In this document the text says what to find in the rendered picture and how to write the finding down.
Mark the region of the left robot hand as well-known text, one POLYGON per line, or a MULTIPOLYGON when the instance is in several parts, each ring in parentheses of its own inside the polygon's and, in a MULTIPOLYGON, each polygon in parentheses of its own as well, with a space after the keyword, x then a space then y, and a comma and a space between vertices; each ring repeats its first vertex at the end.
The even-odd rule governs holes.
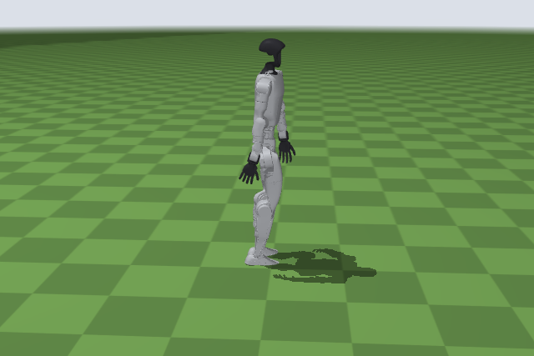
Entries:
MULTIPOLYGON (((278 136, 279 136, 279 133, 278 133, 278 136)), ((280 141, 280 145, 279 145, 279 159, 281 159, 281 152, 282 152, 282 155, 283 155, 283 161, 282 163, 285 161, 285 155, 286 155, 286 163, 288 163, 288 152, 289 152, 289 156, 290 156, 290 162, 292 161, 292 157, 291 157, 291 151, 290 149, 292 150, 293 154, 295 155, 295 150, 294 148, 290 145, 290 142, 288 141, 289 140, 289 135, 288 135, 288 132, 286 131, 286 138, 282 138, 280 139, 279 137, 279 141, 280 141)))

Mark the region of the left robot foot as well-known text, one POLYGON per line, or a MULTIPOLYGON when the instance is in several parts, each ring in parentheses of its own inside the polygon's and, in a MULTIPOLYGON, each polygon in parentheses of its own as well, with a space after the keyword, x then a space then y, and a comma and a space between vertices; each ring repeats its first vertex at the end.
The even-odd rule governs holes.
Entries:
MULTIPOLYGON (((248 254, 250 254, 250 253, 254 254, 254 251, 255 251, 255 248, 252 247, 252 248, 249 249, 248 254)), ((262 254, 265 255, 265 256, 270 256, 270 255, 274 255, 274 254, 277 254, 277 253, 278 253, 278 250, 277 250, 277 249, 266 248, 266 247, 265 247, 265 248, 264 248, 264 251, 263 251, 262 254)))

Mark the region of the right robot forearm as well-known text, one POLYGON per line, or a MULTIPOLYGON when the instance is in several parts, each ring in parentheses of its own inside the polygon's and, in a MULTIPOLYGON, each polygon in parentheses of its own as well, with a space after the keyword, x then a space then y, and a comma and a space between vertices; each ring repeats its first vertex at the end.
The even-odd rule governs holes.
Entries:
POLYGON ((264 119, 263 118, 256 118, 254 121, 254 125, 252 128, 252 135, 253 135, 253 146, 252 146, 252 152, 250 154, 249 160, 257 162, 259 154, 262 152, 264 143, 264 119))

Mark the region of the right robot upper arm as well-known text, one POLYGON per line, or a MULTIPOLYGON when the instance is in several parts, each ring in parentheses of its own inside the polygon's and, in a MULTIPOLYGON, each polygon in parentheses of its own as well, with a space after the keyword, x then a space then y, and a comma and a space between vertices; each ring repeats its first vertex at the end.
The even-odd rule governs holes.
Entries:
POLYGON ((267 78, 261 78, 255 87, 256 99, 254 106, 254 121, 256 118, 263 118, 265 125, 264 128, 269 126, 269 120, 264 116, 264 112, 267 109, 269 96, 272 91, 271 80, 267 78))

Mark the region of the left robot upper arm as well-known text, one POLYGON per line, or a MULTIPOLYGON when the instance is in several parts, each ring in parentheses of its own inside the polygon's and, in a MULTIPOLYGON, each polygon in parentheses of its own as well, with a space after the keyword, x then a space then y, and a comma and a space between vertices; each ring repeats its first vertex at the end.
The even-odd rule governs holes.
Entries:
MULTIPOLYGON (((278 70, 278 71, 280 71, 280 70, 278 70)), ((281 72, 281 74, 282 74, 282 76, 283 76, 282 71, 280 71, 280 72, 281 72)), ((281 113, 282 113, 284 110, 285 110, 285 102, 282 101, 281 113)))

